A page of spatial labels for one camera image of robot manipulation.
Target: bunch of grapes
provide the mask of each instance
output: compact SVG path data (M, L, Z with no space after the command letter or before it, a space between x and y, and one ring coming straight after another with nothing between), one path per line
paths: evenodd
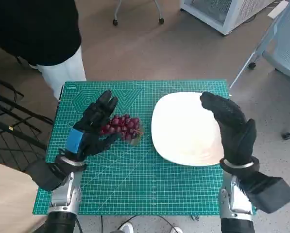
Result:
M142 135L139 128L139 119L130 118L129 114L114 115L110 122L102 128L101 134L121 133L123 140L131 141Z

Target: white shoe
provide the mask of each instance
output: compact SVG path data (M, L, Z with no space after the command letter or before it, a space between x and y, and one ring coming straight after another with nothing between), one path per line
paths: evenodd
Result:
M122 227L120 227L119 230L124 231L124 233L134 233L133 226L129 222L125 223Z
M179 227L174 227L174 228L177 230L178 233L183 233L183 230L180 229ZM172 228L172 230L171 230L170 233L177 233L177 232L174 230L174 228Z

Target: black cable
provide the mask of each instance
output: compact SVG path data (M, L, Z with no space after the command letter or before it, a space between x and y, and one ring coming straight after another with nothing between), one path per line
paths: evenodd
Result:
M124 223L122 223L117 230L119 230L125 223L129 222L130 220L132 220L133 218L137 217L138 215L134 215L133 217L130 217L128 220L126 220Z
M102 233L103 233L103 222L102 222L102 215L101 215L101 226L102 226Z
M128 220L126 220L124 223L122 223L119 227L118 227L118 229L117 230L119 230L125 223L127 223L127 222L129 222L130 220L132 220L133 218L135 218L135 217L137 217L137 216L139 216L139 215L134 215L133 217L130 217ZM176 233L179 233L176 229L175 229L175 227L169 222L169 221L167 221L164 217L162 217L162 216L158 216L158 217L160 217L161 219L163 219L164 221L166 221L174 230L175 230L175 232Z
M179 233L176 229L175 229L175 227L172 225L172 224L170 224L170 222L169 221L167 221L164 217L162 217L162 216L158 216L158 217L160 217L160 218L162 218L164 221L166 221L175 231L176 231L176 233Z
M76 217L76 223L77 223L77 226L78 226L79 232L80 232L80 233L83 233L82 228L81 228L81 225L80 225L80 222L79 222L79 220L78 220L77 217Z

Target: white plate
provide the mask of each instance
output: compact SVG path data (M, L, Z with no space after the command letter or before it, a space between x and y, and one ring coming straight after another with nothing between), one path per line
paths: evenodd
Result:
M223 157L221 134L211 111L202 107L201 93L178 92L155 105L151 134L156 151L170 162L208 166Z

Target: robotic arm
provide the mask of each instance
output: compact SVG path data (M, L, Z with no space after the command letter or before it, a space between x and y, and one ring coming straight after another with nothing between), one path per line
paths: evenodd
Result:
M118 103L111 99L111 91L105 91L95 103L84 111L83 117L69 132L65 149L59 151L54 163L38 160L26 173L46 191L52 191L45 233L72 233L81 201L80 180L86 169L84 160L107 150L120 134L112 134L100 140L100 131Z
M290 202L290 187L280 177L259 172L252 156L256 124L233 101L204 92L202 106L217 120L224 150L220 160L223 182L219 192L222 233L254 233L253 208L272 213Z
M219 192L222 233L254 233L253 208L272 213L290 201L290 187L282 178L259 172L259 160L252 156L256 139L255 121L246 121L241 109L231 100L204 92L202 105L214 113L222 135L224 170ZM84 111L70 130L64 150L54 163L38 160L26 173L44 190L52 191L45 233L72 233L81 200L80 180L86 169L84 160L110 147L119 135L100 140L118 103L111 92L104 92Z

